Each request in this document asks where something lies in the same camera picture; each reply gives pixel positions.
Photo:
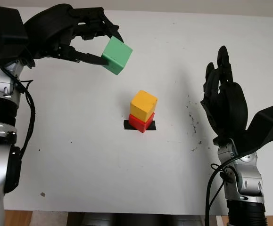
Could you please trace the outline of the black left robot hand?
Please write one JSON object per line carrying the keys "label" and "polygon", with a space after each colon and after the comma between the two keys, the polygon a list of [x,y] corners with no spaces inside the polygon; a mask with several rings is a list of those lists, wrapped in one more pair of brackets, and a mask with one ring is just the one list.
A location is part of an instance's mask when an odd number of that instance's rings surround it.
{"label": "black left robot hand", "polygon": [[116,37],[122,40],[118,25],[104,14],[102,7],[73,8],[69,4],[50,7],[24,24],[29,37],[28,51],[33,59],[53,57],[93,65],[107,65],[102,57],[76,51],[71,41],[80,36],[92,40],[99,36]]}

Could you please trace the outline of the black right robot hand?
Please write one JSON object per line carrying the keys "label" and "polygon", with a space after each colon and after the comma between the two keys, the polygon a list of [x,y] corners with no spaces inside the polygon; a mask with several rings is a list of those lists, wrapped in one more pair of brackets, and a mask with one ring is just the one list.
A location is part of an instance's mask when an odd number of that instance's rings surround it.
{"label": "black right robot hand", "polygon": [[200,102],[207,119],[217,134],[215,145],[224,145],[245,131],[248,107],[241,86],[233,81],[232,67],[226,46],[217,55],[217,68],[207,65],[204,96]]}

